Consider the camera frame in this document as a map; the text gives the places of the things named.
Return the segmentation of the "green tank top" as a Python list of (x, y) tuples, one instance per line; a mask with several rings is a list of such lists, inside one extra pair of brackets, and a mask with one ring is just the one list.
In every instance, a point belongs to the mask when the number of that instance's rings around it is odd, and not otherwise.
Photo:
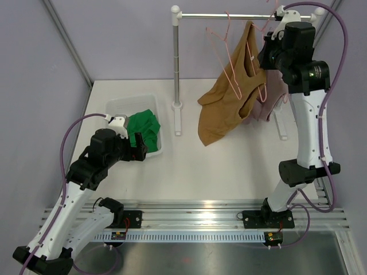
[(129, 117), (127, 131), (130, 143), (136, 147), (135, 133), (142, 134), (143, 142), (148, 147), (148, 153), (158, 151), (158, 133), (161, 128), (157, 117), (150, 109), (138, 112)]

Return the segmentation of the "brown tank top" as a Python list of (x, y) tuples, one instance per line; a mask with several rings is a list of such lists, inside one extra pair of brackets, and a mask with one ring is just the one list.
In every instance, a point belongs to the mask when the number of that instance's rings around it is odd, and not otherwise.
[(266, 84), (258, 53), (255, 26), (247, 21), (230, 62), (214, 86), (197, 100), (202, 106), (198, 136), (203, 145), (219, 141), (251, 114)]

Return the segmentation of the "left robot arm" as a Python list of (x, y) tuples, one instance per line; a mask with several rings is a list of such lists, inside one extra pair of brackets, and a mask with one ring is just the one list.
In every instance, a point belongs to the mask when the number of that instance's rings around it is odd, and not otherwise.
[(112, 129), (95, 132), (89, 146), (71, 164), (66, 186), (40, 231), (28, 245), (15, 249), (13, 258), (23, 265), (23, 270), (35, 274), (68, 274), (77, 255), (98, 232), (128, 224), (123, 204), (104, 198), (87, 220), (71, 229), (76, 216), (114, 164), (145, 160), (148, 149), (142, 134), (134, 135), (136, 145), (132, 146), (129, 138)]

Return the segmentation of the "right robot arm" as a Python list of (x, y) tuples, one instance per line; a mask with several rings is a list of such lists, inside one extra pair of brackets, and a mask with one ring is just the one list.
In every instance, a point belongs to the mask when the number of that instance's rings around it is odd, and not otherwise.
[(296, 159), (279, 163), (280, 181), (256, 214), (256, 227), (292, 229), (289, 209), (298, 190), (318, 178), (339, 174), (327, 143), (326, 103), (330, 89), (329, 67), (313, 60), (315, 27), (309, 22), (288, 22), (280, 32), (269, 32), (258, 59), (261, 68), (278, 70), (294, 105), (298, 129)]

